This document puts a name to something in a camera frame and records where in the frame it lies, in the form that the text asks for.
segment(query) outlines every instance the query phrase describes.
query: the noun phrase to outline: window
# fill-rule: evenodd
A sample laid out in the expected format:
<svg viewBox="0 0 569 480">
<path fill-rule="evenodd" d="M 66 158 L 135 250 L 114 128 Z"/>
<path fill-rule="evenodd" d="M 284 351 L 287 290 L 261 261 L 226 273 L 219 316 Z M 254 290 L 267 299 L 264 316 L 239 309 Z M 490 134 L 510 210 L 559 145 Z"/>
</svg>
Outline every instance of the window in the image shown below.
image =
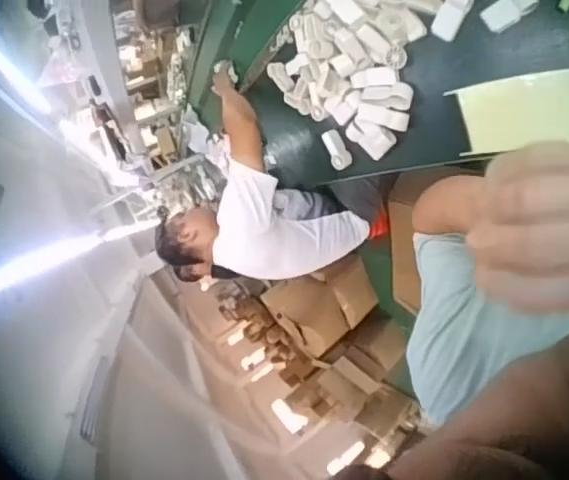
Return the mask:
<svg viewBox="0 0 569 480">
<path fill-rule="evenodd" d="M 263 362 L 265 358 L 266 348 L 262 347 L 242 359 L 242 368 L 246 371 L 253 370 L 257 365 Z"/>
<path fill-rule="evenodd" d="M 369 467 L 381 468 L 386 465 L 390 459 L 391 456 L 384 450 L 373 450 L 373 453 L 369 455 L 364 463 Z"/>
<path fill-rule="evenodd" d="M 344 467 L 353 463 L 353 460 L 364 451 L 364 442 L 355 442 L 349 447 L 342 455 L 331 460 L 326 466 L 326 471 L 329 475 L 335 475 L 337 472 L 342 470 Z"/>
<path fill-rule="evenodd" d="M 239 330 L 235 332 L 233 335 L 230 335 L 226 342 L 232 347 L 233 345 L 237 345 L 242 340 L 244 340 L 244 330 Z"/>
<path fill-rule="evenodd" d="M 281 398 L 271 404 L 271 409 L 277 418 L 279 418 L 280 422 L 282 422 L 286 429 L 292 434 L 296 434 L 308 425 L 308 418 L 293 412 Z"/>
</svg>

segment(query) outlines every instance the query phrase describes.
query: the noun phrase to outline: forearm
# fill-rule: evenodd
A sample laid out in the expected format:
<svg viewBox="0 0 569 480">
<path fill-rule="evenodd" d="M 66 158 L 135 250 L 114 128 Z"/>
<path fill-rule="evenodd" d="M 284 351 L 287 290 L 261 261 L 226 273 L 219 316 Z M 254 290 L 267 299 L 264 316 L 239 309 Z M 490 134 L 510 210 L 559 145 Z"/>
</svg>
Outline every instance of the forearm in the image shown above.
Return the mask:
<svg viewBox="0 0 569 480">
<path fill-rule="evenodd" d="M 222 124 L 229 136 L 233 159 L 263 172 L 262 141 L 257 116 L 251 104 L 232 89 L 221 94 Z"/>
<path fill-rule="evenodd" d="M 477 218 L 484 179 L 470 175 L 448 177 L 422 193 L 413 208 L 417 233 L 466 233 Z"/>
</svg>

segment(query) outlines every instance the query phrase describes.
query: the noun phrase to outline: white t-shirt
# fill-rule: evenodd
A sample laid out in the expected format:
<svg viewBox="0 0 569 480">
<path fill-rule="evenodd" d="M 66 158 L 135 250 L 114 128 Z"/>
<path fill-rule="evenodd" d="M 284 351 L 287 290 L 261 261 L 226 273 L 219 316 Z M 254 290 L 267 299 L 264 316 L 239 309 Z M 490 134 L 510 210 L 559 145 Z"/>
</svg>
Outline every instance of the white t-shirt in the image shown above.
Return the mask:
<svg viewBox="0 0 569 480">
<path fill-rule="evenodd" d="M 325 267 L 368 237 L 368 223 L 351 212 L 291 219 L 276 208 L 276 186 L 275 177 L 231 160 L 213 263 L 247 277 L 282 280 Z"/>
</svg>

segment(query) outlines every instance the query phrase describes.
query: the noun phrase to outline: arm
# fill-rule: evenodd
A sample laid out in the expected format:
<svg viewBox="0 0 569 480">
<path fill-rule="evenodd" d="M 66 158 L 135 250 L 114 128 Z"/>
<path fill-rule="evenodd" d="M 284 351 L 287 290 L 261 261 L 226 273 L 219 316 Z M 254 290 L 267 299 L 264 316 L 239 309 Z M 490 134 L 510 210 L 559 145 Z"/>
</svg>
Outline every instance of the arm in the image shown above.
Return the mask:
<svg viewBox="0 0 569 480">
<path fill-rule="evenodd" d="M 484 179 L 469 175 L 435 183 L 413 208 L 413 229 L 431 235 L 467 233 L 478 215 Z"/>
<path fill-rule="evenodd" d="M 222 100 L 222 124 L 229 136 L 231 156 L 258 172 L 264 172 L 262 137 L 251 104 L 240 95 L 225 71 L 214 77 L 214 91 Z"/>
<path fill-rule="evenodd" d="M 420 472 L 428 472 L 429 464 L 461 473 L 463 462 L 451 458 L 464 449 L 529 462 L 554 474 L 569 473 L 569 338 L 507 367 L 468 408 L 398 460 L 389 473 L 399 480 L 423 478 Z M 490 458 L 478 460 L 490 463 Z"/>
</svg>

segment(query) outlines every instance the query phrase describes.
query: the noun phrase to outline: finger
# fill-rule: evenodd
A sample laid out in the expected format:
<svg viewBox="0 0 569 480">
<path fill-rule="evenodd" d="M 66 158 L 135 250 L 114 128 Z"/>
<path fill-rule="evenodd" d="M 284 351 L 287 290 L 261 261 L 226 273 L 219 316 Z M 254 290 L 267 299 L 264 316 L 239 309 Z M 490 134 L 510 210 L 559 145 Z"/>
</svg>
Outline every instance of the finger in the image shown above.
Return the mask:
<svg viewBox="0 0 569 480">
<path fill-rule="evenodd" d="M 539 172 L 569 173 L 569 144 L 544 142 L 498 155 L 489 164 L 486 178 L 489 183 L 505 184 Z"/>
<path fill-rule="evenodd" d="M 488 185 L 486 214 L 495 223 L 569 220 L 569 175 L 538 175 Z"/>
<path fill-rule="evenodd" d="M 482 222 L 466 237 L 478 264 L 536 274 L 569 268 L 569 222 L 495 225 Z"/>
<path fill-rule="evenodd" d="M 569 312 L 569 272 L 540 278 L 478 266 L 475 278 L 487 297 L 517 311 Z"/>
</svg>

